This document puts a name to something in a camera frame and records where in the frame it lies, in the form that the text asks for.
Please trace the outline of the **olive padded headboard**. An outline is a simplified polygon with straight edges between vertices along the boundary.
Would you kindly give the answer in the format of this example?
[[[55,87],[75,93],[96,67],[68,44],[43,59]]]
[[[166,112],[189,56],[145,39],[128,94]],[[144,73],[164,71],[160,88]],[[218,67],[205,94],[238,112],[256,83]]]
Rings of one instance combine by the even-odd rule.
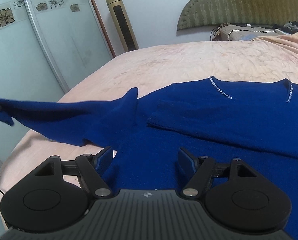
[[[232,24],[284,25],[298,22],[298,0],[190,0],[177,30]]]

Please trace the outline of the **dark clothes on pillow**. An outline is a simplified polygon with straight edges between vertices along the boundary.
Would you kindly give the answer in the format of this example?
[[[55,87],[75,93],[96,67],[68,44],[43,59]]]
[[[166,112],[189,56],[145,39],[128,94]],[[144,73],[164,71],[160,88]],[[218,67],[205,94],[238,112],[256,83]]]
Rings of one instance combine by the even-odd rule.
[[[280,30],[288,34],[295,34],[298,32],[298,22],[297,21],[292,21],[288,22],[284,25],[277,25],[275,24],[273,27],[273,30]]]

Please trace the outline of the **gold tower air conditioner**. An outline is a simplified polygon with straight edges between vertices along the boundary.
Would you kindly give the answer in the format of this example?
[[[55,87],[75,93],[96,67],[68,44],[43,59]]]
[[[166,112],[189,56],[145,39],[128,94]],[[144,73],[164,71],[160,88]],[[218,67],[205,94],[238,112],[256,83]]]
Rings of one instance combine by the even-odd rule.
[[[125,52],[138,50],[139,46],[122,0],[106,0],[110,15]]]

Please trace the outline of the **peach blanket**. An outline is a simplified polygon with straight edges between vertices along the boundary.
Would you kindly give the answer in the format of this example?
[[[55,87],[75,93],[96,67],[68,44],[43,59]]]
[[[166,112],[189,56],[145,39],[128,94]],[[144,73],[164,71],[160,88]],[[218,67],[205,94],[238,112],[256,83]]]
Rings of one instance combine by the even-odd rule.
[[[298,32],[292,35],[258,36],[253,41],[267,41],[298,54]]]

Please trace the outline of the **brown striped pillow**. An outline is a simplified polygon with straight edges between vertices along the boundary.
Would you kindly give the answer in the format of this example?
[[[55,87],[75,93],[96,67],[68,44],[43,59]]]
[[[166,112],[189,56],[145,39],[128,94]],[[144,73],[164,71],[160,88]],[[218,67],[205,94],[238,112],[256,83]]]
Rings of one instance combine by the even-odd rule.
[[[259,36],[277,36],[271,27],[250,24],[234,25],[224,23],[212,30],[210,41],[249,41]]]

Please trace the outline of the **pink bed sheet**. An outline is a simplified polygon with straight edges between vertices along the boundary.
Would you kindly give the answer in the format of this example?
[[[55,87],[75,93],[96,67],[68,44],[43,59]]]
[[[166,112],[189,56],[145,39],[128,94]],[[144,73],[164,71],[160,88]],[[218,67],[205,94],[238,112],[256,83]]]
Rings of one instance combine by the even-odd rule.
[[[138,87],[145,96],[172,83],[196,81],[211,75],[225,81],[273,82],[284,78],[298,84],[298,54],[267,41],[191,42],[155,46],[124,53],[81,81],[61,102],[113,100]],[[97,152],[52,142],[29,131],[0,170],[2,194],[50,155],[69,160]]]

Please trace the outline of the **blue beaded sweater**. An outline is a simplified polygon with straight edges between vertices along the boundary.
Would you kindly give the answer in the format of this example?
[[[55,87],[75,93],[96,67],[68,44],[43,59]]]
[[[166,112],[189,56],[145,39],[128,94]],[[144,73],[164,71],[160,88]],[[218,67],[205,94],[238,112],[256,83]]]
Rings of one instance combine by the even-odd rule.
[[[227,82],[210,77],[174,83],[139,97],[75,103],[0,99],[0,121],[18,121],[53,141],[111,146],[103,179],[119,189],[181,189],[183,147],[225,163],[239,157],[291,199],[287,233],[298,239],[298,85]]]

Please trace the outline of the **glass wardrobe door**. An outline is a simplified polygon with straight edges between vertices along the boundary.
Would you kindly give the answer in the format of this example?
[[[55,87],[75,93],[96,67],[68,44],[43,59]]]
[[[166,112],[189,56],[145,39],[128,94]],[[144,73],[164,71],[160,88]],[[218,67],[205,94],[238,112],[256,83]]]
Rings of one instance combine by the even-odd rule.
[[[113,57],[93,0],[0,0],[0,98],[59,100]]]

